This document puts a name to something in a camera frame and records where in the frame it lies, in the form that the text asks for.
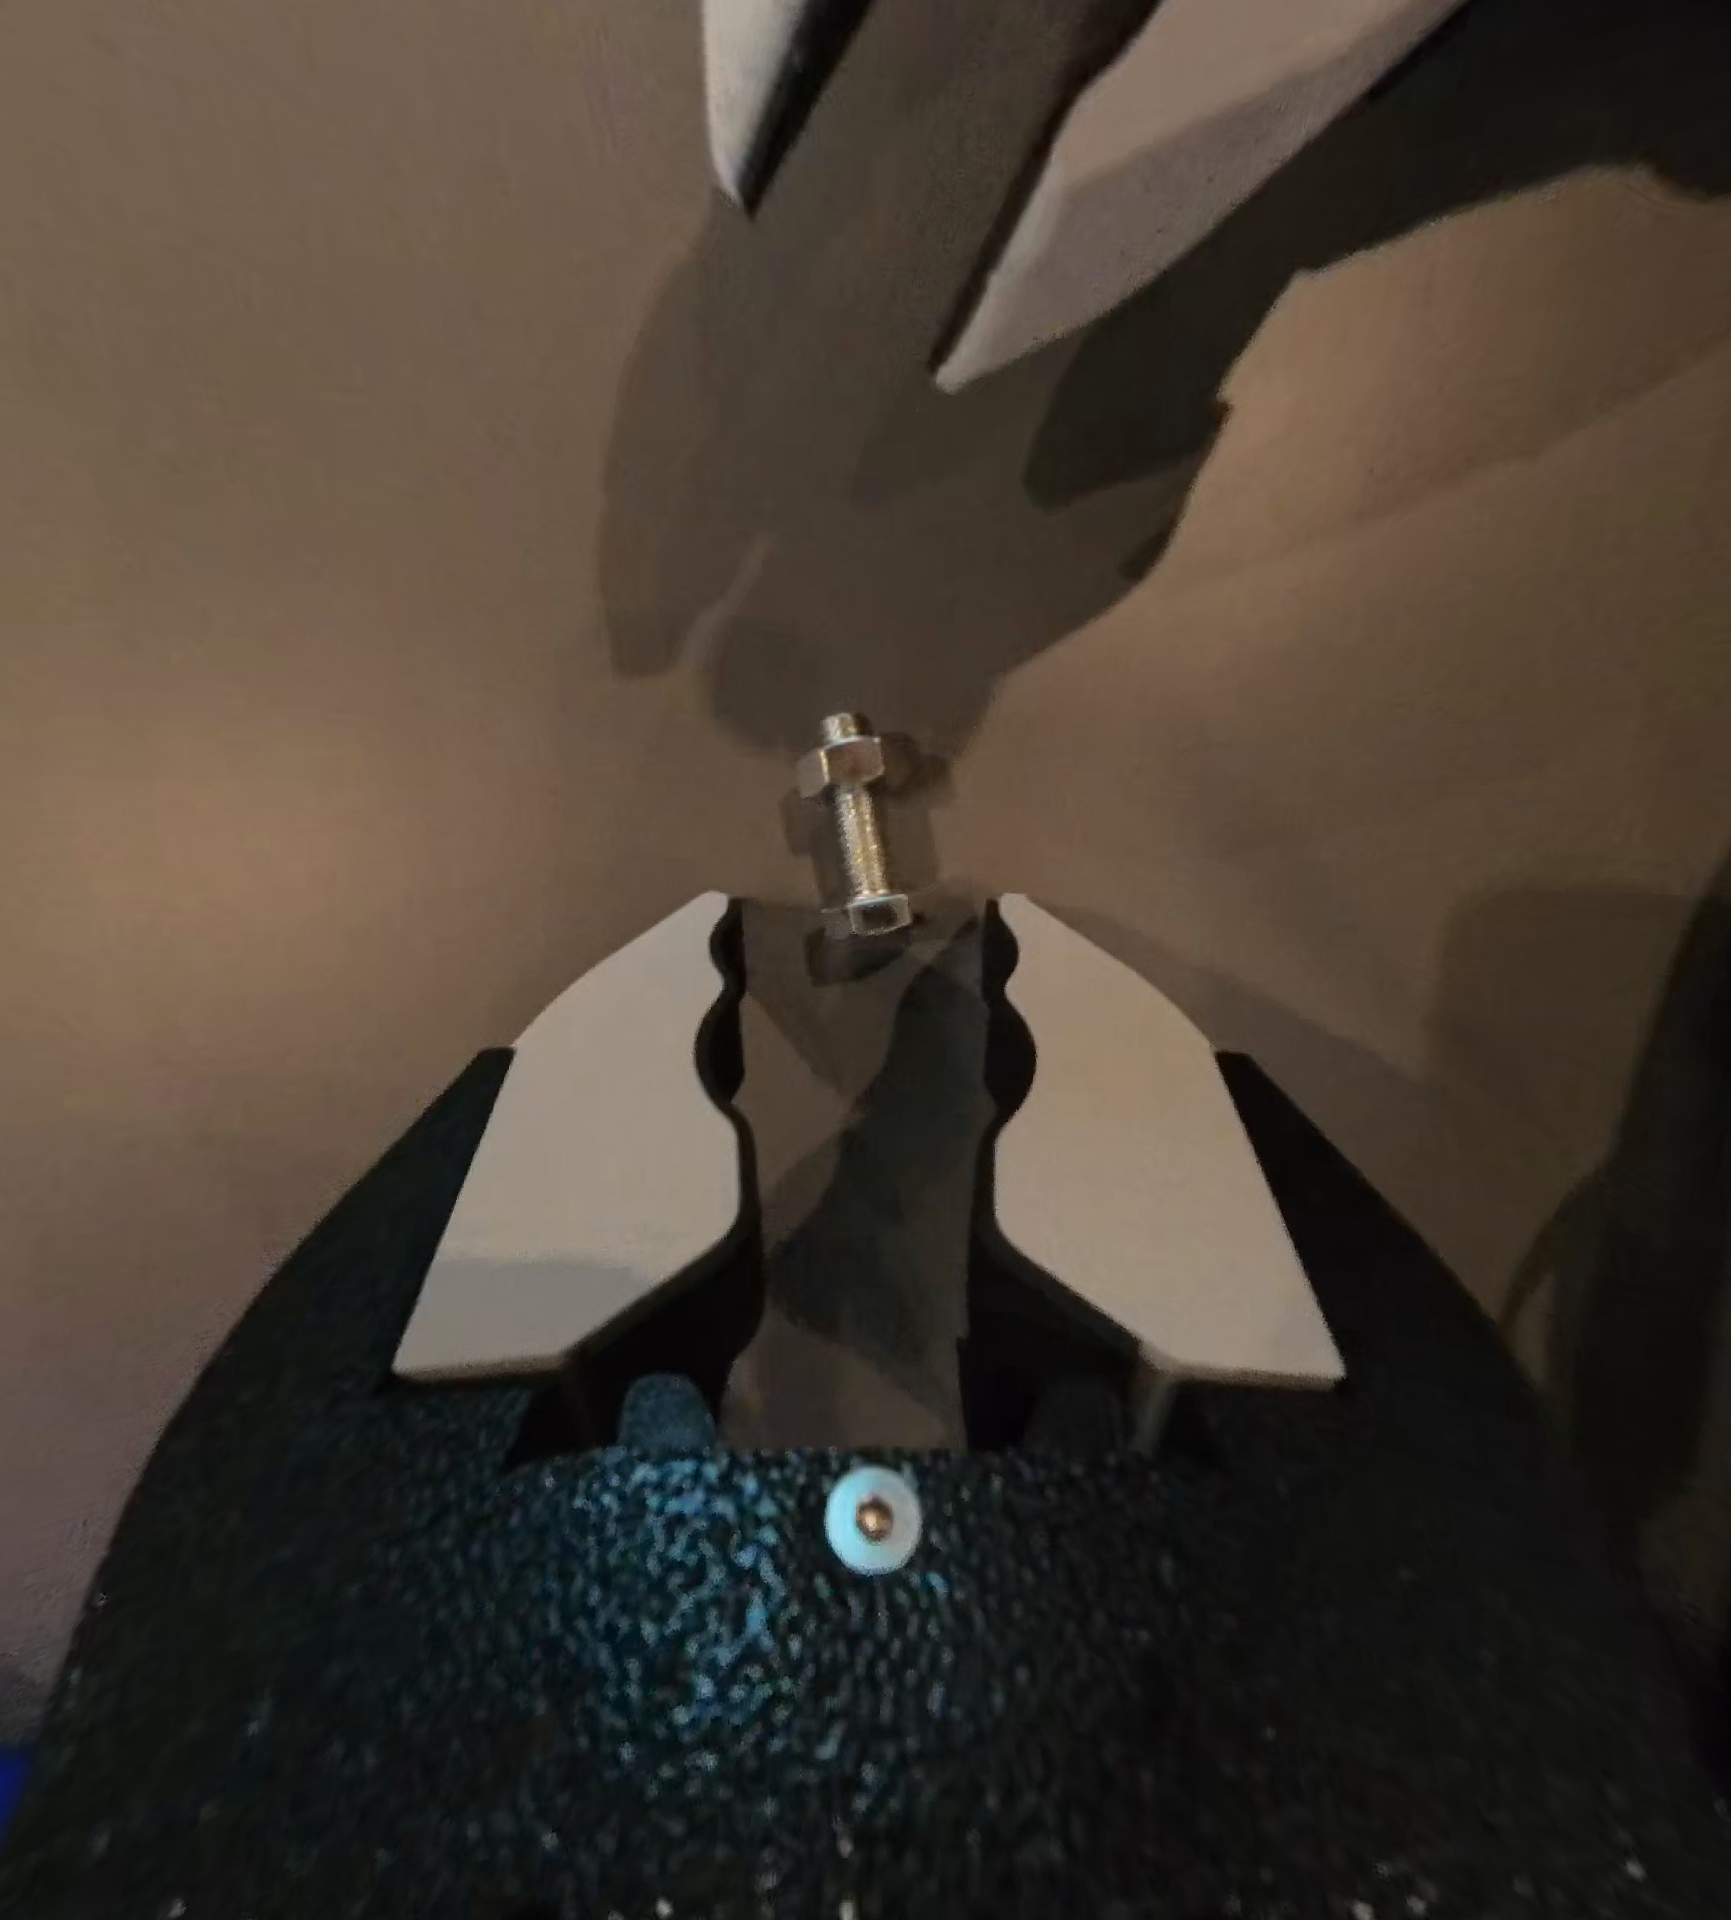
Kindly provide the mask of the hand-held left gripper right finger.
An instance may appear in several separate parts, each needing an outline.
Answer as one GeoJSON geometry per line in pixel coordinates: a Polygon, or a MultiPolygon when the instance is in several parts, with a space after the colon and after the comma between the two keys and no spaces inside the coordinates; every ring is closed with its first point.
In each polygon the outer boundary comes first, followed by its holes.
{"type": "Polygon", "coordinates": [[[1158,1380],[1332,1389],[1348,1366],[1214,1044],[1140,971],[1022,891],[994,900],[1006,1252],[1098,1311],[1158,1380]]]}

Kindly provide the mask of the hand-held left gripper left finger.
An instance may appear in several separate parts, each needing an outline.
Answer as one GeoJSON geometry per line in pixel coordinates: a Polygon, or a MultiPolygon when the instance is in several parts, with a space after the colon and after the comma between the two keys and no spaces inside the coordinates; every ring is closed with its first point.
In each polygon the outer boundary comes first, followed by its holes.
{"type": "Polygon", "coordinates": [[[530,1020],[394,1358],[398,1380],[592,1375],[628,1344],[720,1388],[762,1306],[742,917],[704,891],[530,1020]]]}

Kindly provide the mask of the silver hex bolt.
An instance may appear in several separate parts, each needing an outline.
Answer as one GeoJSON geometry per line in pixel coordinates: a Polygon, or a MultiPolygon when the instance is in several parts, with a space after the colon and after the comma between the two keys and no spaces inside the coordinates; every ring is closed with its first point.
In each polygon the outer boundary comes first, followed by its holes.
{"type": "MultiPolygon", "coordinates": [[[[836,711],[822,719],[824,731],[876,731],[858,711],[836,711]]],[[[868,787],[842,789],[816,801],[828,814],[838,891],[824,907],[826,934],[834,940],[880,940],[906,934],[918,920],[916,906],[890,872],[884,822],[876,781],[868,787]]]]}

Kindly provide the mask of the silver hex nut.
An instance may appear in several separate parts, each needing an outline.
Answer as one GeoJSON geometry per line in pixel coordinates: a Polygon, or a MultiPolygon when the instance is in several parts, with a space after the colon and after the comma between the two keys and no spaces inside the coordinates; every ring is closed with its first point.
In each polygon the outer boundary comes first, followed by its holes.
{"type": "Polygon", "coordinates": [[[822,803],[840,792],[866,789],[888,778],[888,739],[878,731],[824,731],[798,760],[796,792],[822,803]]]}

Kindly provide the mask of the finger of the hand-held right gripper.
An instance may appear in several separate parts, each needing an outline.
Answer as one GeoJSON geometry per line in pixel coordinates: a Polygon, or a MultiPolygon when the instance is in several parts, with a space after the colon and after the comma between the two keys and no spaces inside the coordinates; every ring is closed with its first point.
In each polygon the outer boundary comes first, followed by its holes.
{"type": "Polygon", "coordinates": [[[708,152],[754,213],[856,36],[864,1],[702,1],[708,152]]]}
{"type": "Polygon", "coordinates": [[[1164,1],[1082,84],[992,229],[934,384],[1094,323],[1208,238],[1456,1],[1164,1]]]}

